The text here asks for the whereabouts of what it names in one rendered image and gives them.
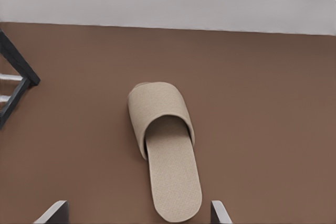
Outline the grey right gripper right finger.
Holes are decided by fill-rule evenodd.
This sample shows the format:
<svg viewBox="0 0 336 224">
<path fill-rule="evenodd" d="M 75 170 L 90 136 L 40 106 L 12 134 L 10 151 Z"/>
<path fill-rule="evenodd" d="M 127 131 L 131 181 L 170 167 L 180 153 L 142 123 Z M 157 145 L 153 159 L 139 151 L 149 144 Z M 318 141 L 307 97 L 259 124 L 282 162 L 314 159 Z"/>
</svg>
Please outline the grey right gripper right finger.
<svg viewBox="0 0 336 224">
<path fill-rule="evenodd" d="M 220 200 L 211 201 L 211 224 L 233 224 L 224 204 Z"/>
</svg>

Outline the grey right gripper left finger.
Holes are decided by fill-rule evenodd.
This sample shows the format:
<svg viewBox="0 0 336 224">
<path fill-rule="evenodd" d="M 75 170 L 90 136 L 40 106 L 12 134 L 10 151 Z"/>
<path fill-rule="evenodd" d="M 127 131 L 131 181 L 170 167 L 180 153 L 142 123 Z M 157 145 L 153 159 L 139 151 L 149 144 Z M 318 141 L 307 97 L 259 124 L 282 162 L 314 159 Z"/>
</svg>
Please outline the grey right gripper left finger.
<svg viewBox="0 0 336 224">
<path fill-rule="evenodd" d="M 33 224 L 69 224 L 69 202 L 55 202 Z"/>
</svg>

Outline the black shoe rack with silver bars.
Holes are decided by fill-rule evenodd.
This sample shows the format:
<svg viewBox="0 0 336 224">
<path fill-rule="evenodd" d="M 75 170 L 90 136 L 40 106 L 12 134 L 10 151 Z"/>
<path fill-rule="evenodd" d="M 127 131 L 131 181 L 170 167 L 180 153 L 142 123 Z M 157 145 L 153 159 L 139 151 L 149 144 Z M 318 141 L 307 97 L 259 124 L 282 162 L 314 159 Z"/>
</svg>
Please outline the black shoe rack with silver bars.
<svg viewBox="0 0 336 224">
<path fill-rule="evenodd" d="M 0 80 L 18 82 L 12 94 L 0 95 L 0 103 L 4 103 L 3 108 L 0 109 L 0 130 L 2 130 L 25 92 L 30 87 L 39 85 L 41 79 L 1 29 L 0 55 L 2 55 L 17 72 L 17 74 L 0 73 Z"/>
</svg>

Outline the beige fabric slipper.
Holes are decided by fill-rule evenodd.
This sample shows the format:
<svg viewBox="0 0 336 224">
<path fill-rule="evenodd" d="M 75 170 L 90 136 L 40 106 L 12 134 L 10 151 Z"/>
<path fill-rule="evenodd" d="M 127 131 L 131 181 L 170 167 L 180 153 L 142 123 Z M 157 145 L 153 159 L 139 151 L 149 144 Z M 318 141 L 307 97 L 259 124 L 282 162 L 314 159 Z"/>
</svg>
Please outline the beige fabric slipper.
<svg viewBox="0 0 336 224">
<path fill-rule="evenodd" d="M 191 219 L 201 207 L 202 190 L 194 129 L 183 96 L 166 82 L 139 83 L 128 95 L 128 110 L 149 165 L 155 210 L 168 222 Z"/>
</svg>

